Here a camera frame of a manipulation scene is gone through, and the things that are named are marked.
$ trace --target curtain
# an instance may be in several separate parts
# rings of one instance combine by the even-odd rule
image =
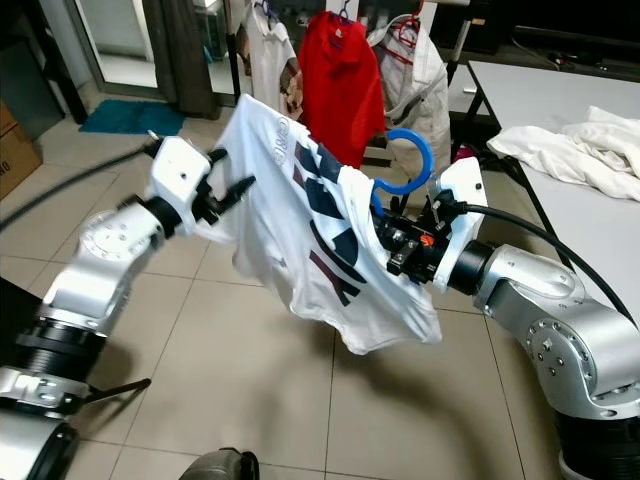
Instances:
[[[143,0],[143,7],[160,93],[186,115],[218,118],[193,0]]]

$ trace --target red shirt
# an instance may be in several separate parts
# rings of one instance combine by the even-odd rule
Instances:
[[[360,168],[367,142],[385,129],[378,62],[364,25],[319,13],[309,23],[298,61],[311,136],[343,165]]]

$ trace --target black cable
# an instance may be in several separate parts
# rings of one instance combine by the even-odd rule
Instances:
[[[564,243],[562,243],[558,238],[546,230],[534,225],[531,222],[528,222],[520,217],[512,215],[508,212],[504,212],[502,210],[497,210],[491,207],[484,207],[482,205],[472,205],[466,202],[458,202],[454,204],[454,207],[457,207],[462,213],[474,212],[481,213],[488,217],[498,218],[500,220],[504,220],[506,222],[513,223],[518,225],[519,227],[537,235],[542,238],[545,242],[555,247],[562,255],[567,257],[573,263],[575,263],[580,270],[587,274],[587,276],[593,280],[593,282],[598,286],[600,290],[607,296],[607,298],[611,301],[615,309],[620,312],[622,315],[627,317],[633,323],[633,318],[631,317],[631,313],[627,310],[627,307],[624,306],[620,297],[616,295],[613,289],[604,281],[604,279],[598,275],[598,273],[589,266],[587,262],[585,262],[580,256],[567,247]]]
[[[536,57],[540,60],[542,60],[543,62],[546,62],[550,65],[553,65],[553,68],[555,68],[557,71],[560,71],[560,65],[558,65],[556,62],[554,62],[553,60],[549,60],[547,57],[545,57],[544,55],[539,54],[538,52],[535,52],[533,50],[531,50],[530,48],[525,47],[524,45],[519,44],[518,42],[516,42],[515,38],[511,37],[511,42],[518,47],[520,50],[523,50],[525,52],[527,52],[529,55]]]
[[[114,167],[114,166],[119,165],[121,163],[128,162],[133,157],[136,157],[137,155],[140,155],[141,153],[145,153],[145,152],[146,153],[153,153],[154,152],[154,147],[156,145],[157,145],[157,142],[153,143],[153,144],[150,144],[150,145],[143,145],[143,146],[141,146],[141,147],[139,147],[139,148],[137,148],[137,149],[135,149],[135,150],[133,150],[131,152],[125,153],[124,155],[120,155],[119,157],[114,158],[113,160],[109,160],[108,162],[101,163],[100,165],[97,165],[97,166],[95,166],[93,168],[85,170],[84,172],[79,173],[78,175],[75,175],[73,177],[67,178],[64,182],[59,183],[58,185],[56,185],[55,187],[51,188],[50,190],[47,190],[43,194],[37,196],[36,198],[31,200],[30,202],[24,204],[22,207],[20,207],[19,209],[14,211],[11,215],[9,215],[5,220],[3,220],[0,223],[0,233],[2,233],[7,227],[9,227],[12,223],[17,221],[23,215],[26,215],[31,210],[33,210],[35,207],[40,205],[45,200],[48,200],[49,198],[51,198],[55,194],[60,193],[61,191],[65,190],[66,188],[69,188],[71,185],[74,185],[74,184],[84,180],[87,177],[95,175],[96,173],[102,172],[103,170],[106,170],[106,169],[108,169],[110,167]]]

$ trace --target tiled floor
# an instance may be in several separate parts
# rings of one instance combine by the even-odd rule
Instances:
[[[223,127],[187,120],[181,134],[206,148]],[[44,165],[2,201],[0,215],[142,141],[61,122],[39,141]],[[93,177],[9,228],[0,274],[43,295],[70,260],[79,225],[143,193],[149,165],[141,158]],[[486,181],[492,205],[534,215],[503,176]],[[549,252],[496,223],[482,236]],[[70,480],[177,480],[197,455],[229,445],[254,450],[267,480],[558,478],[550,412],[528,359],[468,298],[434,295],[441,345],[357,357],[329,327],[293,318],[235,273],[231,253],[174,239],[136,280],[90,380],[107,387],[150,376],[153,384],[74,418],[83,441]]]

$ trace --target white garment on hanger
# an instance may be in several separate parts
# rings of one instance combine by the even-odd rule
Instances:
[[[511,155],[563,182],[640,202],[640,121],[591,107],[585,123],[561,132],[512,127],[487,145],[500,157]]]
[[[302,110],[296,108],[289,112],[287,96],[280,88],[281,77],[288,68],[287,62],[296,59],[286,27],[281,22],[270,27],[262,7],[255,7],[253,2],[247,5],[243,24],[249,39],[253,96],[274,110],[297,119]],[[295,67],[297,72],[290,72],[290,77],[296,73],[302,75],[297,68],[297,61]]]
[[[411,15],[394,18],[389,25],[374,30],[367,41],[413,61],[408,65],[383,49],[375,49],[387,102],[387,128],[409,128],[422,135],[431,146],[437,170],[449,165],[451,153],[447,72],[422,25],[417,33],[411,28],[402,32],[403,37],[416,42],[415,48],[398,41],[389,30],[409,18]],[[390,141],[389,146],[406,175],[417,177],[423,164],[417,147],[404,139]]]
[[[209,179],[216,195],[248,175],[256,182],[217,224],[197,232],[237,245],[238,272],[257,277],[295,315],[333,325],[353,353],[441,340],[429,294],[387,272],[389,254],[369,211],[372,180],[247,95],[217,146],[230,158]]]

